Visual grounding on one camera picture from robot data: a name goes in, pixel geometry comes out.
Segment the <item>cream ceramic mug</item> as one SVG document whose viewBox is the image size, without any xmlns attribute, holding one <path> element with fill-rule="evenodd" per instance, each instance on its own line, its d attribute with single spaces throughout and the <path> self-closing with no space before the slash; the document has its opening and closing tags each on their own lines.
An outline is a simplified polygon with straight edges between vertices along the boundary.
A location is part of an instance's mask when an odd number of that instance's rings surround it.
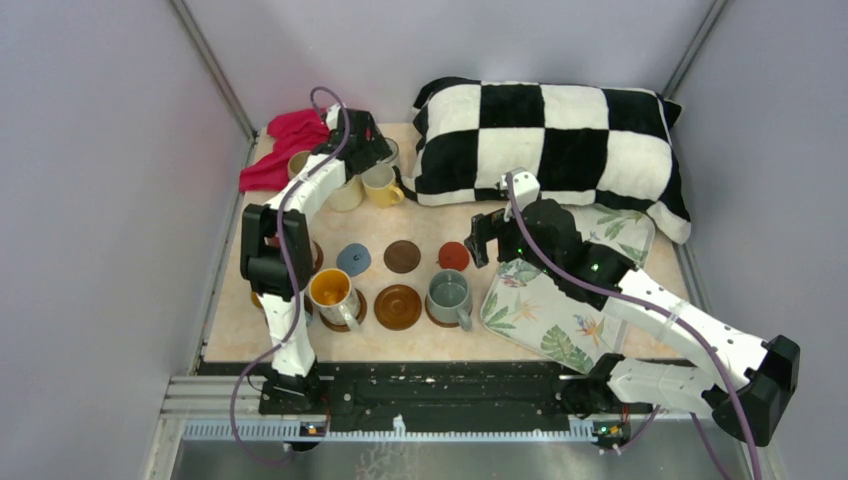
<svg viewBox="0 0 848 480">
<path fill-rule="evenodd" d="M 326 204 L 335 212 L 349 212 L 357 208 L 365 196 L 360 175 L 354 175 L 343 186 L 335 189 L 327 198 Z"/>
</svg>

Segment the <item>beige ceramic mug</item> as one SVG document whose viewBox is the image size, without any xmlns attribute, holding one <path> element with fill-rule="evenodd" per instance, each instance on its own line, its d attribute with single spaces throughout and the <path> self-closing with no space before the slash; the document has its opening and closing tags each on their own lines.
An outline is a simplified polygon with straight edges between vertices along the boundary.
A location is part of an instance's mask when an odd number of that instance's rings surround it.
<svg viewBox="0 0 848 480">
<path fill-rule="evenodd" d="M 287 164 L 287 174 L 289 179 L 293 179 L 301 173 L 308 162 L 309 156 L 309 151 L 301 151 L 291 156 Z"/>
</svg>

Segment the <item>red apple coaster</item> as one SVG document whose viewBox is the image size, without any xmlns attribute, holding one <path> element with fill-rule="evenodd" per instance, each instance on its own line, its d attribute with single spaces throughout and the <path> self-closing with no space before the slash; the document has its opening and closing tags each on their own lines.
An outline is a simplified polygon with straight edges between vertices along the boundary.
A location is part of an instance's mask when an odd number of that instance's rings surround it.
<svg viewBox="0 0 848 480">
<path fill-rule="evenodd" d="M 470 254 L 462 243 L 446 242 L 438 251 L 437 261 L 442 269 L 463 271 L 470 263 Z"/>
</svg>

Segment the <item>blue-grey apple coaster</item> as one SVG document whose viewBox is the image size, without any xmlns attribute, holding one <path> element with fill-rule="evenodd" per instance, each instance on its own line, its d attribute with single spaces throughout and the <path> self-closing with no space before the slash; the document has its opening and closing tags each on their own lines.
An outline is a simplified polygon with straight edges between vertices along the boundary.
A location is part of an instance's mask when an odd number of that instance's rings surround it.
<svg viewBox="0 0 848 480">
<path fill-rule="evenodd" d="M 372 259 L 368 248 L 360 243 L 344 247 L 336 258 L 336 266 L 349 277 L 356 277 L 369 269 Z"/>
</svg>

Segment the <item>dark walnut wooden coaster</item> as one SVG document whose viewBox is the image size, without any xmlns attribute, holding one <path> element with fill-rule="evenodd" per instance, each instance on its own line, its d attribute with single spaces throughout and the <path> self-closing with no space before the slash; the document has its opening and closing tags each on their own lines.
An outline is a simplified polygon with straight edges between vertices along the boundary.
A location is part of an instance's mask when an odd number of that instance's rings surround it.
<svg viewBox="0 0 848 480">
<path fill-rule="evenodd" d="M 324 253 L 321 246 L 315 241 L 311 241 L 311 255 L 313 259 L 313 272 L 317 273 L 321 270 L 324 262 Z"/>
<path fill-rule="evenodd" d="M 383 260 L 390 271 L 406 274 L 417 268 L 421 261 L 421 252 L 415 243 L 409 240 L 397 240 L 387 246 Z"/>
</svg>

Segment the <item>grey ceramic mug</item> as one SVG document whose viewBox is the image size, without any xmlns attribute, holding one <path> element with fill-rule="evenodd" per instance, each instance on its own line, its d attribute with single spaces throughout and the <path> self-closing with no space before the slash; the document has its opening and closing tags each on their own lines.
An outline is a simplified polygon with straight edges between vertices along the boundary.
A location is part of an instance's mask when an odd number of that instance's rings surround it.
<svg viewBox="0 0 848 480">
<path fill-rule="evenodd" d="M 471 287 L 459 271 L 444 269 L 435 274 L 428 285 L 425 304 L 438 320 L 458 322 L 463 331 L 472 330 Z"/>
</svg>

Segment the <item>amber wooden coaster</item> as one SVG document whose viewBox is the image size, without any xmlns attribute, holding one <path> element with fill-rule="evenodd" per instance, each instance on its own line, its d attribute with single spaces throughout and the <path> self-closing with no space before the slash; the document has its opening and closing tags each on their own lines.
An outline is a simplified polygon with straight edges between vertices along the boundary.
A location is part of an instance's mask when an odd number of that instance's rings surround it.
<svg viewBox="0 0 848 480">
<path fill-rule="evenodd" d="M 427 307 L 427 305 L 425 304 L 424 306 L 425 306 L 425 313 L 426 313 L 427 318 L 428 318 L 428 319 L 429 319 L 429 320 L 430 320 L 433 324 L 435 324 L 436 326 L 439 326 L 439 327 L 441 327 L 441 328 L 458 328 L 458 327 L 460 327 L 460 326 L 461 326 L 461 325 L 460 325 L 460 323 L 458 323 L 458 322 L 445 323 L 445 322 L 442 322 L 442 321 L 438 320 L 438 319 L 437 319 L 437 318 L 435 318 L 435 317 L 433 316 L 433 314 L 430 312 L 430 310 L 429 310 L 429 308 Z"/>
<path fill-rule="evenodd" d="M 335 332 L 357 331 L 367 314 L 367 301 L 359 289 L 333 305 L 317 307 L 322 323 Z"/>
<path fill-rule="evenodd" d="M 392 331 L 412 327 L 422 313 L 422 300 L 412 287 L 395 284 L 384 288 L 376 297 L 374 312 L 377 321 Z"/>
</svg>

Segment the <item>orange cup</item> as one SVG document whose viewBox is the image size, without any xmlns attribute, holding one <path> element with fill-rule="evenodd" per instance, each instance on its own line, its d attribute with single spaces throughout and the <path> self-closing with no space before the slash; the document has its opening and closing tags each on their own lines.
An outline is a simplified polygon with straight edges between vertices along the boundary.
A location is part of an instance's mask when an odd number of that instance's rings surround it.
<svg viewBox="0 0 848 480">
<path fill-rule="evenodd" d="M 308 296 L 313 308 L 319 312 L 319 305 L 333 305 L 343 300 L 352 290 L 357 289 L 351 278 L 340 269 L 329 268 L 314 275 L 308 286 Z"/>
</svg>

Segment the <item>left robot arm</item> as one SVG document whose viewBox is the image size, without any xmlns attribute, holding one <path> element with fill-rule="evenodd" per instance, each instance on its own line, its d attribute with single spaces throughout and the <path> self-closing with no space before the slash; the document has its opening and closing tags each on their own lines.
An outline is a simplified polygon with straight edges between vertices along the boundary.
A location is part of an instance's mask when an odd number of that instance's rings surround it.
<svg viewBox="0 0 848 480">
<path fill-rule="evenodd" d="M 334 191 L 391 153 L 368 111 L 334 105 L 316 118 L 328 132 L 303 169 L 270 200 L 247 205 L 241 221 L 241 276 L 258 296 L 272 342 L 270 388 L 302 414 L 321 397 L 303 306 L 314 271 L 308 224 Z"/>
</svg>

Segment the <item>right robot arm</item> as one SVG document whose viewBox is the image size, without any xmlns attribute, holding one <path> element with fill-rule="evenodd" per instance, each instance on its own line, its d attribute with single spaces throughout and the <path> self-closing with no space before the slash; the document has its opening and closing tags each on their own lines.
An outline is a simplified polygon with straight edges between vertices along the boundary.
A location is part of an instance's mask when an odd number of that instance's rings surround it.
<svg viewBox="0 0 848 480">
<path fill-rule="evenodd" d="M 501 262 L 521 260 L 545 274 L 567 298 L 623 320 L 671 347 L 687 366 L 605 354 L 590 371 L 589 404 L 612 412 L 649 403 L 710 415 L 727 434 L 765 447 L 796 392 L 800 346 L 737 330 L 654 281 L 627 255 L 583 239 L 571 212 L 536 200 L 516 221 L 505 209 L 477 214 L 464 244 L 473 262 L 489 262 L 496 241 Z"/>
</svg>

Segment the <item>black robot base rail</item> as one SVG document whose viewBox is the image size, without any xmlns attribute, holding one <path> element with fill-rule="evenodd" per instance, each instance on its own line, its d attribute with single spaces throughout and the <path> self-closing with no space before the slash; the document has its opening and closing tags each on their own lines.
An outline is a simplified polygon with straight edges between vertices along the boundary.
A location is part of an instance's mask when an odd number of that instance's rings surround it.
<svg viewBox="0 0 848 480">
<path fill-rule="evenodd" d="M 549 361 L 318 362 L 304 377 L 262 365 L 251 377 L 260 413 L 316 415 L 336 433 L 390 431 L 396 418 L 422 433 L 566 431 L 652 409 Z"/>
</svg>

